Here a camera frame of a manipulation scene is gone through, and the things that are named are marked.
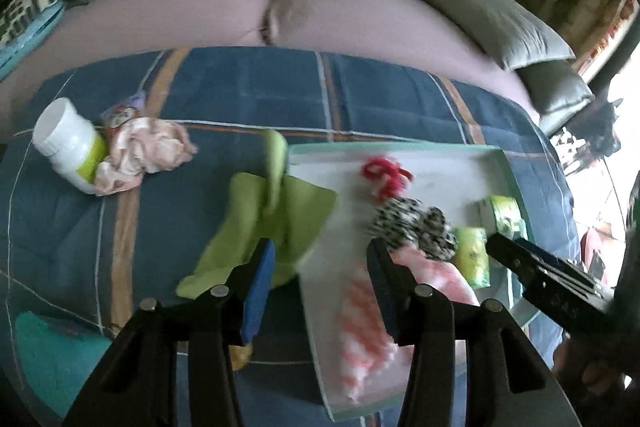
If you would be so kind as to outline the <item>person's right hand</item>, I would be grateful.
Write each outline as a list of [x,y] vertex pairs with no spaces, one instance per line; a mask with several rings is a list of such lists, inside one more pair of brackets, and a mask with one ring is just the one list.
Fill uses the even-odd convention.
[[628,390],[626,377],[600,355],[572,337],[553,352],[552,374],[561,383],[576,386],[583,395],[603,397],[609,391]]

